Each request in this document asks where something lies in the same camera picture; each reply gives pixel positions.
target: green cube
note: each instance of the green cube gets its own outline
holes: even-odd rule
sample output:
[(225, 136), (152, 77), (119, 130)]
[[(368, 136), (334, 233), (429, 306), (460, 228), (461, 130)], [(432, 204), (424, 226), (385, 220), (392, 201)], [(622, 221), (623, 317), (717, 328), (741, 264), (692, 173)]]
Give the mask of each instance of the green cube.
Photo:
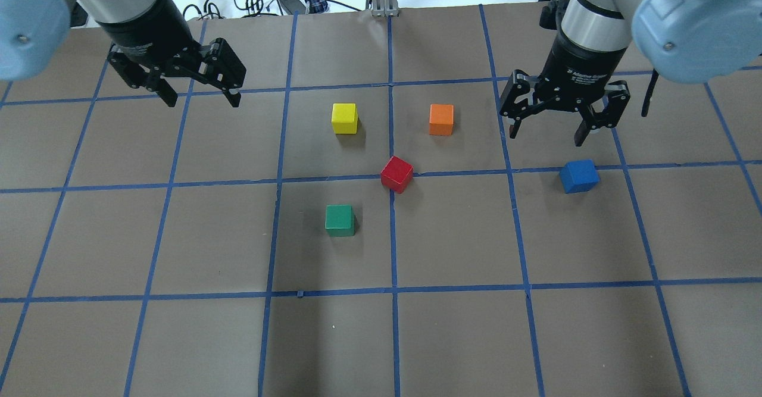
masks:
[(326, 231), (331, 236), (354, 236), (352, 205), (328, 205), (326, 207)]

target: cube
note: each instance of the cube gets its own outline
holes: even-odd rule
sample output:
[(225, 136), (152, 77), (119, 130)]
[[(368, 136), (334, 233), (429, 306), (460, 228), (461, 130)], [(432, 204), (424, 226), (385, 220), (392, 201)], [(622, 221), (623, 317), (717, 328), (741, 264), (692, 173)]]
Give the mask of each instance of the cube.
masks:
[(455, 125), (455, 106), (452, 104), (431, 104), (429, 112), (429, 134), (431, 136), (451, 136)]
[(357, 133), (357, 104), (334, 104), (331, 113), (331, 125), (336, 134), (353, 135)]
[(587, 192), (601, 181), (590, 159), (572, 161), (561, 169), (561, 183), (566, 193)]
[(328, 205), (326, 231), (333, 237), (354, 236), (352, 205)]
[(381, 171), (381, 184), (402, 193), (413, 179), (413, 165), (403, 161), (397, 156), (392, 156)]

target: grid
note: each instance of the grid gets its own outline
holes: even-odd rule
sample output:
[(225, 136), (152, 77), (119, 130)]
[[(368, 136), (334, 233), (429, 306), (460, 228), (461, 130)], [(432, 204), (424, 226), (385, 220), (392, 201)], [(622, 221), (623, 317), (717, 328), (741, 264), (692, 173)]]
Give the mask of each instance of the grid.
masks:
[[(73, 186), (70, 185), (71, 175), (73, 175), (74, 166), (76, 165), (77, 158), (79, 156), (80, 148), (82, 147), (82, 141), (85, 138), (85, 132), (88, 129), (88, 123), (93, 113), (93, 108), (98, 101), (123, 101), (124, 99), (148, 99), (154, 98), (152, 95), (141, 96), (107, 96), (106, 98), (100, 98), (98, 95), (101, 83), (103, 83), (104, 76), (106, 75), (106, 63), (103, 64), (101, 69), (98, 84), (95, 88), (91, 98), (74, 98), (74, 99), (41, 99), (41, 101), (7, 101), (8, 94), (11, 91), (12, 83), (9, 83), (5, 89), (2, 101), (0, 101), (0, 111), (3, 107), (13, 107), (18, 105), (28, 104), (65, 104), (65, 102), (89, 102), (89, 108), (85, 117), (85, 122), (82, 126), (82, 130), (79, 134), (79, 141), (77, 142), (76, 150), (71, 158), (71, 163), (68, 167), (68, 173), (66, 174), (64, 185), (54, 187), (38, 187), (38, 188), (11, 188), (2, 189), (0, 194), (11, 193), (60, 193), (60, 197), (55, 207), (54, 216), (49, 226), (49, 230), (46, 235), (44, 246), (40, 254), (38, 263), (36, 264), (35, 273), (29, 286), (26, 297), (18, 298), (2, 298), (0, 303), (23, 303), (21, 309), (21, 315), (17, 322), (17, 327), (14, 332), (11, 346), (8, 351), (8, 355), (5, 359), (2, 374), (0, 374), (0, 389), (2, 389), (5, 383), (6, 376), (8, 375), (8, 369), (12, 363), (14, 351), (16, 349), (17, 341), (24, 328), (24, 321), (27, 315), (27, 310), (32, 303), (44, 303), (44, 302), (102, 302), (102, 301), (139, 301), (141, 302), (139, 321), (137, 324), (135, 339), (133, 343), (133, 349), (130, 357), (130, 367), (127, 374), (127, 380), (124, 387), (124, 395), (129, 395), (133, 380), (133, 373), (135, 370), (137, 354), (139, 352), (141, 343), (142, 327), (145, 321), (146, 310), (151, 301), (157, 300), (186, 300), (186, 299), (263, 299), (264, 300), (264, 318), (262, 319), (262, 338), (261, 338), (261, 356), (259, 361), (259, 375), (258, 375), (258, 394), (264, 393), (264, 371), (267, 362), (267, 344), (270, 326), (270, 305), (274, 298), (283, 297), (297, 297), (302, 296), (298, 293), (303, 293), (304, 297), (324, 297), (324, 296), (345, 296), (345, 295), (361, 295), (361, 294), (378, 294), (378, 293), (390, 293), (392, 295), (392, 336), (393, 336), (393, 361), (394, 361), (394, 392), (395, 396), (399, 397), (404, 394), (400, 380), (400, 343), (399, 343), (399, 307), (398, 307), (398, 295), (403, 293), (416, 293), (416, 292), (484, 292), (484, 291), (512, 291), (512, 292), (524, 292), (526, 294), (526, 315), (528, 319), (528, 327), (530, 332), (530, 343), (533, 354), (533, 365), (536, 375), (537, 389), (539, 395), (545, 395), (544, 376), (542, 375), (541, 365), (541, 353), (539, 353), (538, 336), (535, 326), (535, 313), (533, 307), (532, 292), (534, 290), (541, 289), (595, 289), (595, 288), (624, 288), (624, 287), (652, 287), (656, 291), (658, 297), (659, 308), (661, 308), (661, 315), (663, 317), (664, 326), (667, 332), (667, 338), (669, 339), (670, 350), (672, 350), (672, 357), (674, 357), (675, 367), (677, 368), (677, 374), (679, 376), (680, 385), (684, 395), (691, 395), (689, 389), (688, 379), (683, 370), (683, 362), (680, 358), (680, 351), (675, 339), (672, 322), (670, 322), (669, 312), (667, 312), (667, 305), (664, 301), (664, 295), (662, 288), (666, 286), (695, 286), (695, 285), (711, 285), (711, 284), (743, 284), (743, 283), (762, 283), (762, 277), (750, 276), (750, 277), (733, 277), (733, 278), (700, 278), (700, 279), (670, 279), (662, 280), (659, 278), (655, 261), (651, 255), (651, 248), (649, 245), (648, 235), (645, 231), (644, 219), (639, 207), (639, 202), (636, 196), (636, 192), (633, 187), (632, 179), (630, 176), (630, 170), (637, 169), (661, 169), (670, 167), (739, 167), (743, 172), (748, 189), (751, 192), (751, 196), (754, 199), (757, 209), (760, 215), (762, 215), (762, 202), (760, 202), (759, 193), (754, 186), (752, 177), (748, 171), (749, 165), (762, 164), (762, 160), (747, 160), (741, 156), (740, 150), (735, 143), (734, 137), (731, 134), (729, 126), (724, 119), (724, 115), (720, 109), (718, 102), (715, 99), (713, 91), (705, 83), (704, 89), (707, 91), (707, 95), (712, 102), (716, 115), (721, 122), (722, 129), (727, 136), (733, 154), (735, 155), (735, 161), (716, 161), (710, 163), (687, 163), (687, 164), (670, 164), (670, 163), (655, 163), (655, 164), (628, 164), (624, 151), (620, 142), (620, 136), (614, 129), (612, 131), (613, 141), (617, 147), (617, 153), (620, 159), (620, 164), (602, 165), (597, 166), (597, 169), (601, 171), (621, 171), (624, 175), (626, 186), (629, 191), (629, 196), (632, 202), (632, 208), (634, 210), (637, 225), (641, 234), (642, 244), (645, 248), (645, 254), (650, 267), (651, 280), (637, 280), (637, 281), (610, 281), (610, 282), (576, 282), (576, 283), (533, 283), (530, 279), (530, 272), (526, 262), (526, 256), (524, 253), (523, 234), (520, 219), (520, 210), (517, 205), (517, 195), (514, 182), (514, 176), (522, 173), (555, 173), (560, 171), (559, 167), (531, 167), (531, 168), (514, 168), (511, 166), (511, 157), (508, 147), (506, 147), (506, 136), (504, 131), (504, 125), (502, 118), (497, 113), (495, 116), (498, 119), (498, 128), (500, 132), (502, 144), (502, 153), (504, 158), (504, 168), (502, 169), (484, 169), (484, 170), (471, 170), (471, 171), (433, 171), (416, 173), (416, 177), (430, 178), (430, 177), (446, 177), (446, 176), (473, 176), (473, 175), (505, 175), (507, 178), (507, 188), (510, 194), (511, 200), (511, 213), (514, 219), (515, 234), (518, 244), (520, 270), (522, 283), (516, 284), (501, 284), (501, 285), (465, 285), (465, 286), (398, 286), (397, 278), (397, 231), (396, 231), (396, 218), (395, 218), (395, 194), (389, 192), (389, 224), (390, 224), (390, 255), (391, 255), (391, 283), (389, 287), (371, 287), (371, 288), (355, 288), (355, 289), (319, 289), (319, 290), (307, 290), (303, 292), (297, 291), (274, 291), (274, 269), (276, 260), (276, 247), (277, 247), (277, 232), (278, 223), (280, 218), (280, 203), (281, 192), (284, 183), (304, 183), (304, 182), (316, 182), (316, 181), (338, 181), (338, 180), (378, 180), (377, 174), (356, 174), (356, 175), (338, 175), (338, 176), (318, 176), (318, 177), (283, 177), (283, 153), (286, 145), (286, 123), (288, 123), (288, 111), (289, 111), (289, 96), (294, 91), (302, 90), (332, 90), (332, 89), (361, 89), (371, 87), (386, 87), (388, 90), (389, 98), (389, 155), (395, 153), (395, 139), (394, 139), (394, 89), (395, 87), (402, 86), (414, 86), (414, 85), (447, 85), (447, 83), (478, 83), (478, 82), (491, 82), (493, 92), (495, 95), (495, 106), (498, 106), (499, 90), (498, 82), (504, 82), (507, 77), (498, 77), (495, 69), (495, 58), (492, 52), (492, 44), (490, 40), (490, 32), (488, 28), (487, 18), (485, 17), (484, 7), (479, 6), (479, 14), (481, 17), (482, 28), (484, 31), (484, 41), (487, 47), (490, 72), (492, 77), (480, 77), (480, 78), (464, 78), (464, 79), (449, 79), (449, 80), (416, 80), (416, 82), (395, 82), (392, 72), (392, 26), (394, 21), (389, 19), (387, 21), (387, 51), (388, 51), (388, 71), (389, 79), (387, 83), (359, 83), (358, 85), (331, 85), (331, 86), (311, 86), (311, 87), (292, 87), (291, 77), (293, 71), (293, 58), (294, 49), (296, 43), (296, 29), (298, 15), (295, 15), (291, 27), (291, 39), (289, 40), (289, 59), (288, 59), (288, 74), (286, 75), (286, 83), (283, 88), (261, 88), (261, 89), (248, 89), (242, 90), (242, 93), (283, 93), (284, 105), (283, 105), (283, 118), (280, 129), (280, 149), (278, 152), (277, 162), (277, 177), (275, 179), (261, 179), (261, 180), (221, 180), (221, 181), (194, 181), (194, 182), (175, 182), (174, 175), (177, 169), (177, 160), (179, 160), (180, 146), (182, 145), (183, 129), (185, 129), (185, 122), (188, 116), (188, 109), (191, 101), (196, 96), (218, 95), (218, 92), (194, 92), (193, 82), (190, 83), (188, 92), (180, 94), (181, 98), (185, 98), (185, 104), (183, 105), (182, 118), (180, 119), (179, 132), (177, 132), (177, 141), (174, 147), (174, 157), (172, 160), (172, 166), (167, 183), (147, 183), (147, 185), (100, 185), (100, 186)], [(204, 35), (206, 33), (207, 25), (201, 30), (201, 41), (204, 41)], [(744, 71), (758, 71), (762, 69), (762, 66), (750, 66), (744, 68)], [(617, 75), (644, 75), (649, 74), (647, 71), (627, 71), (620, 72)], [(272, 237), (270, 243), (270, 260), (267, 273), (267, 289), (259, 292), (214, 292), (214, 293), (180, 293), (180, 294), (155, 294), (152, 293), (152, 281), (160, 255), (161, 240), (163, 239), (164, 225), (168, 214), (169, 205), (171, 202), (172, 191), (175, 187), (194, 187), (194, 186), (242, 186), (242, 185), (275, 185), (276, 187), (276, 201), (274, 208), (274, 217), (272, 225)], [(40, 276), (40, 271), (43, 267), (43, 262), (46, 258), (46, 253), (49, 247), (50, 239), (54, 234), (55, 225), (59, 217), (61, 206), (65, 199), (66, 194), (70, 192), (84, 192), (84, 191), (103, 191), (103, 190), (141, 190), (141, 189), (164, 189), (166, 195), (163, 203), (163, 210), (161, 210), (160, 225), (155, 240), (155, 247), (153, 256), (150, 263), (149, 275), (145, 283), (145, 291), (141, 295), (99, 295), (99, 296), (35, 296), (36, 282)]]

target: light blue cap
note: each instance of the light blue cap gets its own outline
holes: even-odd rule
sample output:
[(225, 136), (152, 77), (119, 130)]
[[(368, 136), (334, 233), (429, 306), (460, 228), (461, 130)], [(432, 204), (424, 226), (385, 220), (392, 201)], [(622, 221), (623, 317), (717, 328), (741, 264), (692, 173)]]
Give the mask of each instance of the light blue cap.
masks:
[(667, 79), (707, 82), (762, 53), (762, 0), (644, 0), (632, 39)]
[(65, 0), (0, 0), (0, 80), (43, 71), (70, 21)]

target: orange cube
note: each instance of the orange cube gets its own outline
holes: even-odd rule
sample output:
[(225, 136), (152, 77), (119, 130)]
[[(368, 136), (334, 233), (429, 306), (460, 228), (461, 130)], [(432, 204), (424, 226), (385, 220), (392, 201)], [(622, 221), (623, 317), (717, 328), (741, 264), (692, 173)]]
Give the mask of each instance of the orange cube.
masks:
[(455, 106), (452, 104), (431, 104), (429, 134), (431, 136), (451, 136), (453, 126), (455, 126)]

